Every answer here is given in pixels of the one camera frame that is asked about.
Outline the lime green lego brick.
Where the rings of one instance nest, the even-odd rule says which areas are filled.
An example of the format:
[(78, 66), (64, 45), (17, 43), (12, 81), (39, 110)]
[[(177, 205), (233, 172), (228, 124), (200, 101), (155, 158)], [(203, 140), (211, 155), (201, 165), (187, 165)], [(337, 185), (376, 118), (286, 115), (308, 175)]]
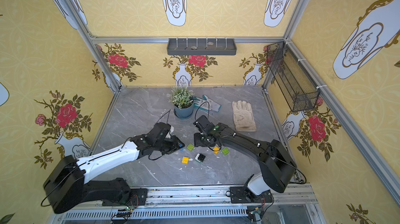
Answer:
[(193, 150), (194, 150), (194, 145), (189, 144), (189, 145), (187, 146), (187, 149), (188, 149), (189, 151), (193, 151)]

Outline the black lego brick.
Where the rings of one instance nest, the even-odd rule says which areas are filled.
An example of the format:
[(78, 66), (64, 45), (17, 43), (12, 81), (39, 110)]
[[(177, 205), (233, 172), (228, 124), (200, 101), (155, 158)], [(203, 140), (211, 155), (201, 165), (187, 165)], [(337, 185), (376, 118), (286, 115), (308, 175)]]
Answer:
[(200, 157), (199, 160), (201, 161), (201, 163), (205, 160), (206, 156), (204, 154), (200, 153)]

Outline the yellow lego brick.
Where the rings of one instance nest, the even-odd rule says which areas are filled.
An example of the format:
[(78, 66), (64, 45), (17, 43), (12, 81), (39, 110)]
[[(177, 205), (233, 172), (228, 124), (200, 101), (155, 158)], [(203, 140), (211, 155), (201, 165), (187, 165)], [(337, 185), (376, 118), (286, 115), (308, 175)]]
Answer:
[(183, 157), (182, 158), (182, 163), (183, 164), (188, 164), (189, 163), (189, 158), (188, 157)]

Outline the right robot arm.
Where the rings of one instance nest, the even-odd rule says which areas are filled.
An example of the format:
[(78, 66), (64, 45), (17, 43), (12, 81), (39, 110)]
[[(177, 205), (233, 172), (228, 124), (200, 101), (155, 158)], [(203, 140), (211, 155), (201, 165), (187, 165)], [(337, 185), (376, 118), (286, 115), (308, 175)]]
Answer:
[(278, 193), (285, 191), (297, 165), (280, 141), (267, 142), (247, 137), (225, 124), (214, 125), (204, 115), (195, 120), (193, 125), (198, 129), (194, 134), (196, 147), (232, 148), (258, 162), (260, 173), (246, 183), (246, 188), (254, 195), (261, 195), (268, 190)]

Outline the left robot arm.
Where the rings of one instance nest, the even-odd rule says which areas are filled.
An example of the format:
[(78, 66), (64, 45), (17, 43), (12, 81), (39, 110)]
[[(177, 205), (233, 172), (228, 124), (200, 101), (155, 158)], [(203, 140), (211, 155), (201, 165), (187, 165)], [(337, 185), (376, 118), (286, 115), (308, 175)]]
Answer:
[(66, 156), (43, 184), (45, 199), (55, 214), (65, 213), (91, 201), (125, 205), (132, 198), (137, 198), (139, 203), (140, 194), (134, 193), (125, 179), (97, 181), (95, 178), (122, 164), (150, 157), (154, 151), (169, 155), (184, 147), (184, 143), (173, 135), (170, 124), (156, 123), (148, 133), (130, 137), (110, 150), (82, 158)]

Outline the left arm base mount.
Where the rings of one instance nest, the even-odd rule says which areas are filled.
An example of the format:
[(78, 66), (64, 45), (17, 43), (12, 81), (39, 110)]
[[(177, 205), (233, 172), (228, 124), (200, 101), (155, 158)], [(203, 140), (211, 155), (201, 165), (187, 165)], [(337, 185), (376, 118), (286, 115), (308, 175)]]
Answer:
[(103, 200), (102, 206), (144, 206), (148, 197), (147, 188), (134, 188), (129, 193), (124, 193), (120, 200)]

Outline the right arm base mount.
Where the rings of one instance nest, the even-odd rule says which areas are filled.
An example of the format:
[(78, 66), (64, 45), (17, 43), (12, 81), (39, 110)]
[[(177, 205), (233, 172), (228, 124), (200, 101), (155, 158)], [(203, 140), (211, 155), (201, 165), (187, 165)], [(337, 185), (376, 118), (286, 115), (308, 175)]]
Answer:
[(230, 201), (233, 204), (266, 204), (273, 202), (273, 196), (270, 193), (270, 190), (267, 190), (260, 195), (256, 195), (244, 186), (230, 187), (229, 190), (226, 191), (225, 195), (230, 198)]

